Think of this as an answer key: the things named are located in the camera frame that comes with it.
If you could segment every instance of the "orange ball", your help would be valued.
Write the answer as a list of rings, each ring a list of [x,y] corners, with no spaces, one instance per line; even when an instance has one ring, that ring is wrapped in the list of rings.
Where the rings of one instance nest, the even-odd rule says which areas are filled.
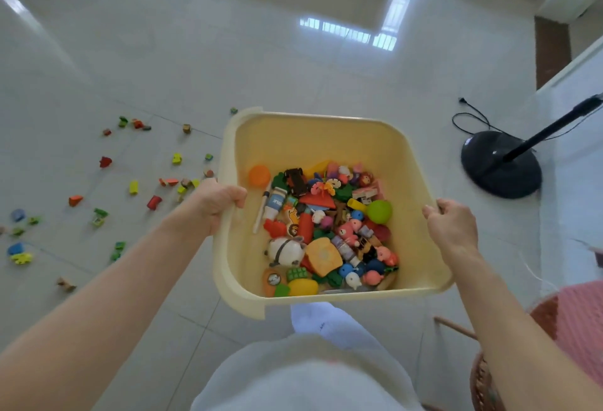
[[[270,171],[265,165],[256,165],[249,170],[249,184],[254,187],[265,188],[270,182]]]

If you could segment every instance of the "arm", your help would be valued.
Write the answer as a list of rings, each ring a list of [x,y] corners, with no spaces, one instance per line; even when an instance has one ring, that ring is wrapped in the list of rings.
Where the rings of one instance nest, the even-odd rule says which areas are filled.
[[[0,356],[0,409],[92,408],[217,230],[220,213],[233,202],[242,208],[246,194],[205,180],[121,259],[16,339]]]
[[[603,389],[534,322],[478,251],[468,207],[438,200],[426,206],[429,233],[452,270],[461,299],[508,410],[587,411],[603,403]]]

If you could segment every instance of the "wooden chair leg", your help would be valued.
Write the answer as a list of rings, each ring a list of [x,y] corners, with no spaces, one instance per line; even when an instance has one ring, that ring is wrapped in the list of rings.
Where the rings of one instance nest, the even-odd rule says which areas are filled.
[[[460,334],[462,334],[464,336],[468,336],[476,341],[478,340],[478,337],[475,336],[475,333],[473,333],[470,330],[467,330],[466,328],[464,328],[461,325],[458,325],[457,323],[449,321],[448,319],[445,319],[440,316],[434,316],[433,320],[435,321],[435,323],[441,323],[442,325],[446,325],[448,328],[451,328],[454,331],[458,331]]]

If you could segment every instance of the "green ball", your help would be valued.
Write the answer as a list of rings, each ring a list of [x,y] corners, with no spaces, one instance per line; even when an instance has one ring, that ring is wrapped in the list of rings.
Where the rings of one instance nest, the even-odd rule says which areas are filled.
[[[367,216],[374,223],[384,224],[391,217],[391,203],[386,200],[375,200],[367,207]]]

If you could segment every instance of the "toy stick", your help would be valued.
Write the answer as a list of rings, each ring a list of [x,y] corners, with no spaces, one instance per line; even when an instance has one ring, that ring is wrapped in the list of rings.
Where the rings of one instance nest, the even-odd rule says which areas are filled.
[[[254,235],[258,232],[258,229],[260,228],[260,222],[262,221],[263,209],[264,209],[264,206],[266,205],[266,201],[268,200],[268,197],[270,196],[271,188],[272,188],[272,179],[268,182],[268,185],[266,186],[266,190],[264,190],[264,193],[262,196],[262,202],[260,203],[260,210],[258,211],[258,216],[256,217],[256,223],[253,224],[253,234]]]

